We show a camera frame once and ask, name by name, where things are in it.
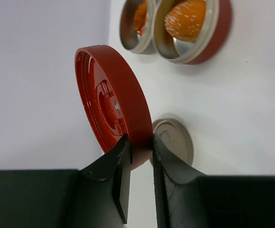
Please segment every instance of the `white table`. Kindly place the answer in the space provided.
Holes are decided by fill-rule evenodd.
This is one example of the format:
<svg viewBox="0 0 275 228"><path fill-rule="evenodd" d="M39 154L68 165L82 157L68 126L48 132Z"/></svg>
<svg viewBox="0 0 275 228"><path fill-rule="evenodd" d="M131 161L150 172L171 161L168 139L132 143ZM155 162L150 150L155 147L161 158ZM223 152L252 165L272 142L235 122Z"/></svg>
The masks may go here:
<svg viewBox="0 0 275 228"><path fill-rule="evenodd" d="M109 45L129 63L152 120L177 116L206 174L275 174L275 2L233 0L228 40L198 66L134 55L119 40L124 1L112 0ZM128 227L156 227L149 162L132 172Z"/></svg>

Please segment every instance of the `gray plate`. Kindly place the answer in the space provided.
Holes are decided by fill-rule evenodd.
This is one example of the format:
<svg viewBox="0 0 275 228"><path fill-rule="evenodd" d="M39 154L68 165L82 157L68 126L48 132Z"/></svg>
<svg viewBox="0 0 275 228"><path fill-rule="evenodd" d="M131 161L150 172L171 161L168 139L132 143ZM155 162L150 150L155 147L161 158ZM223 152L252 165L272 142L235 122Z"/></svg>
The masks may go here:
<svg viewBox="0 0 275 228"><path fill-rule="evenodd" d="M166 147L185 161L192 165L194 158L194 147L191 137L186 128L175 119L158 119L153 122L153 131L157 133Z"/></svg>

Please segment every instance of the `lid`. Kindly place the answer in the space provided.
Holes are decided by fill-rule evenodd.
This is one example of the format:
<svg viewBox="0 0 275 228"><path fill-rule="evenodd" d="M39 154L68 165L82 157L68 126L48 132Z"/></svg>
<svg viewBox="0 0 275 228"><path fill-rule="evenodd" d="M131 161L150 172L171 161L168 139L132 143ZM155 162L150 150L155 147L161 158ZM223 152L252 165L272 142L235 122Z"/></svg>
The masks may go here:
<svg viewBox="0 0 275 228"><path fill-rule="evenodd" d="M185 161L192 165L194 147L187 129L175 119L158 119L153 122L153 131L162 139L165 146Z"/></svg>
<svg viewBox="0 0 275 228"><path fill-rule="evenodd" d="M134 169L151 156L152 123L137 78L112 47L97 45L77 50L76 79L93 133L104 153L128 134Z"/></svg>

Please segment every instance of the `red lid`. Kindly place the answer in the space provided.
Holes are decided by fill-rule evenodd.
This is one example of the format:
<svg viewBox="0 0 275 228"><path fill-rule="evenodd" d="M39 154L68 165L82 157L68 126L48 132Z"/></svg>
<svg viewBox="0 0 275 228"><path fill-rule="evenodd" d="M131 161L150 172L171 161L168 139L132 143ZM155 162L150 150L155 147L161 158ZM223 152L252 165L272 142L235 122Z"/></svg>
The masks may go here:
<svg viewBox="0 0 275 228"><path fill-rule="evenodd" d="M152 122L137 78L112 47L97 45L77 50L76 79L92 130L107 153L128 134L134 169L152 153Z"/></svg>

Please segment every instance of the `white surface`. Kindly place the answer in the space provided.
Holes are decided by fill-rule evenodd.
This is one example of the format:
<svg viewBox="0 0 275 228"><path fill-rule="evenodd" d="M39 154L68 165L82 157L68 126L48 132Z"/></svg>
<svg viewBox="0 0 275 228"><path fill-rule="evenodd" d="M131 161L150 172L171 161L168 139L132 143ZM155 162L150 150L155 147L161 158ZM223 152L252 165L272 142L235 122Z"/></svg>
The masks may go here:
<svg viewBox="0 0 275 228"><path fill-rule="evenodd" d="M123 3L112 0L109 44L135 72L152 119L182 119L195 147L193 166L207 174L275 174L275 2L233 0L227 42L198 66L124 50ZM130 191L128 227L156 227L149 162L132 172Z"/></svg>
<svg viewBox="0 0 275 228"><path fill-rule="evenodd" d="M101 155L74 55L107 43L109 7L107 0L0 0L0 169L83 168Z"/></svg>

